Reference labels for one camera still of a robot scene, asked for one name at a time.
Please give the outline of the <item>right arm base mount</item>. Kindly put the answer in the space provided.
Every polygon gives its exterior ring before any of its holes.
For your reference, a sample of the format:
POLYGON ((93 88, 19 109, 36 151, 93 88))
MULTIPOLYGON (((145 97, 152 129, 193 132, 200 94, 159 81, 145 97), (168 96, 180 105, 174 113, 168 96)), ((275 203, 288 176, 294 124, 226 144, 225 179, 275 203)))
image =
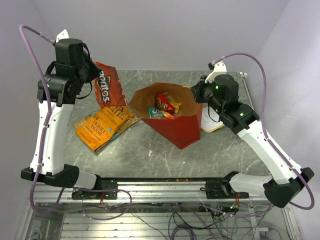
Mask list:
POLYGON ((200 187, 202 192, 205 192, 207 199, 248 199, 247 192, 234 191, 229 182, 223 178, 211 178, 207 180, 204 186, 200 187))

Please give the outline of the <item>small whiteboard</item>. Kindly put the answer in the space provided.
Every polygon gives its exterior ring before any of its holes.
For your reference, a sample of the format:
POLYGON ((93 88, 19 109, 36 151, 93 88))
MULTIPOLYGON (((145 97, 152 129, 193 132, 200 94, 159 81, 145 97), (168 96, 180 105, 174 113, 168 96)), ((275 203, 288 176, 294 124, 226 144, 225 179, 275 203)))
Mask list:
POLYGON ((200 128, 206 133, 212 133, 225 125, 219 120, 219 115, 209 106, 202 109, 200 128))

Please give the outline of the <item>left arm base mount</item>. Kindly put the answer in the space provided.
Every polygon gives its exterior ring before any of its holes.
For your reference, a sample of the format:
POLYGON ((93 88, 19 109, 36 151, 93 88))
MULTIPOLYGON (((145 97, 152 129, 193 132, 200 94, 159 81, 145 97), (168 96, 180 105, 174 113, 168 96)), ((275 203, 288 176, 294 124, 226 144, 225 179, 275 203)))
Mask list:
POLYGON ((116 200, 118 183, 115 180, 101 178, 94 189, 83 190, 75 188, 71 194, 72 200, 116 200))

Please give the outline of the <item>red doritos bag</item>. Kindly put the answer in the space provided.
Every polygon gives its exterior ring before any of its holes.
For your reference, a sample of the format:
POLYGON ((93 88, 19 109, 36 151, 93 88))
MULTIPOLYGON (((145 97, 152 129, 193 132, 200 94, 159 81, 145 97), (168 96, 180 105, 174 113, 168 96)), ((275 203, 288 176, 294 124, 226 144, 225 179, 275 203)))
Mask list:
POLYGON ((123 107, 128 104, 117 70, 114 66, 96 61, 99 76, 94 79, 94 93, 97 104, 101 107, 123 107))

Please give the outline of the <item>yellow snack packet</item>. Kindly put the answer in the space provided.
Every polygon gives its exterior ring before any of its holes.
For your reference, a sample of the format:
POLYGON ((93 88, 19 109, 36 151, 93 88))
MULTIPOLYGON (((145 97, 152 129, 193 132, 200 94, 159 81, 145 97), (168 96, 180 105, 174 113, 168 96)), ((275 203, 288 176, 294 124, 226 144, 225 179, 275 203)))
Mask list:
POLYGON ((169 103, 174 107, 174 113, 177 114, 180 110, 181 103, 174 101, 174 99, 169 96, 168 98, 169 103))

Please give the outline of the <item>orange cheetos snack bag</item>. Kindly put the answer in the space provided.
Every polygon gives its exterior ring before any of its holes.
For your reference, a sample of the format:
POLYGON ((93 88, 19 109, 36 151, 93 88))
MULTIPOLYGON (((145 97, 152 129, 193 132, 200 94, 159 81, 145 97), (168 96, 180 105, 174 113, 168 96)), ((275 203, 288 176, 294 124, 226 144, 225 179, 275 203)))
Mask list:
POLYGON ((172 118, 174 117, 172 114, 166 112, 166 111, 161 111, 162 115, 164 118, 172 118))

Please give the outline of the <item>red cheetos bag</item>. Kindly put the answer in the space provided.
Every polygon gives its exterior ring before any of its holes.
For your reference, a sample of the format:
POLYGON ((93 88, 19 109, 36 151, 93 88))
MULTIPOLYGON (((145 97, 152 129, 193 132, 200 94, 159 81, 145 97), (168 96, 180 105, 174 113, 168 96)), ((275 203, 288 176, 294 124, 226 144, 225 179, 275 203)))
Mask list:
POLYGON ((167 112, 171 115, 175 113, 175 107, 168 101, 168 99, 161 92, 157 94, 155 106, 161 111, 167 112))

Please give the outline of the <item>aluminium rail frame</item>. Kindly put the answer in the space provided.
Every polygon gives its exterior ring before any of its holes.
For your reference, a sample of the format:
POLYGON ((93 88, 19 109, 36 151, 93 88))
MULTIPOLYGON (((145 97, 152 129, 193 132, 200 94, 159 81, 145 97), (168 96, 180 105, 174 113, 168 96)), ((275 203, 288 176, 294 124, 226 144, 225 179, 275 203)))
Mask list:
POLYGON ((40 210, 60 197, 47 215, 27 207, 18 240, 300 240, 291 206, 278 208, 259 195, 207 199, 200 190, 211 178, 108 179, 118 184, 114 200, 73 200, 42 183, 34 193, 40 210))

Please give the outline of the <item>teal snack packet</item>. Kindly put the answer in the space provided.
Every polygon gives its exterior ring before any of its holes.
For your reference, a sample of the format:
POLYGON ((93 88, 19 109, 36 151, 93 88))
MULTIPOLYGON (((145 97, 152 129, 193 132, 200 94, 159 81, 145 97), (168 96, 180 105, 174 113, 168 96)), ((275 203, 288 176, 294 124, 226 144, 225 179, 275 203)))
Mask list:
POLYGON ((163 112, 155 106, 150 106, 148 108, 148 112, 149 112, 150 119, 160 119, 165 117, 163 112))

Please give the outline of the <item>red paper bag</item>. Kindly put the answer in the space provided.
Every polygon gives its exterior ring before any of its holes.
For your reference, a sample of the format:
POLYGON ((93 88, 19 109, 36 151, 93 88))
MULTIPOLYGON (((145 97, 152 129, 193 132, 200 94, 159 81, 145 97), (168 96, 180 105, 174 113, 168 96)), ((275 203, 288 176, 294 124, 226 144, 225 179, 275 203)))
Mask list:
POLYGON ((192 92, 186 86, 153 83, 137 90, 129 106, 137 117, 179 149, 184 149, 200 139, 203 105, 195 102, 192 92), (179 112, 173 117, 150 118, 149 107, 155 106, 158 93, 173 102, 181 103, 179 112))

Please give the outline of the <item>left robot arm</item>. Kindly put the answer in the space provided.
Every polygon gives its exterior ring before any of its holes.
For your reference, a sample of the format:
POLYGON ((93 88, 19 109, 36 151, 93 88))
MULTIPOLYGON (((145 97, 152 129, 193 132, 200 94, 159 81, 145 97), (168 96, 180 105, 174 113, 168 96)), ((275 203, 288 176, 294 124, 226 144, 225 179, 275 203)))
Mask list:
POLYGON ((96 199, 102 193, 99 178, 64 161, 69 117, 84 84, 91 84, 100 69, 87 45, 79 39, 60 39, 54 45, 55 61, 38 82, 39 128, 34 157, 21 178, 59 188, 84 188, 96 199))

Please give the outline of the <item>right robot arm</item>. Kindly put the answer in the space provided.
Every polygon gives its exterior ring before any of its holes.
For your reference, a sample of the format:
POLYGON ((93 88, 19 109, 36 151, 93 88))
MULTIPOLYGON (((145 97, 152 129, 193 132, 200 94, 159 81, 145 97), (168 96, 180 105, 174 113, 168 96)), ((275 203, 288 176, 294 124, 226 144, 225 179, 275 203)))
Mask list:
POLYGON ((314 177, 311 168, 302 168, 266 136, 259 115, 239 101, 239 84, 231 75, 217 75, 211 82, 203 76, 190 91, 196 103, 207 104, 227 128, 254 150, 270 173, 269 176, 229 173, 220 186, 224 197, 244 192, 266 197, 274 206, 284 208, 314 177))

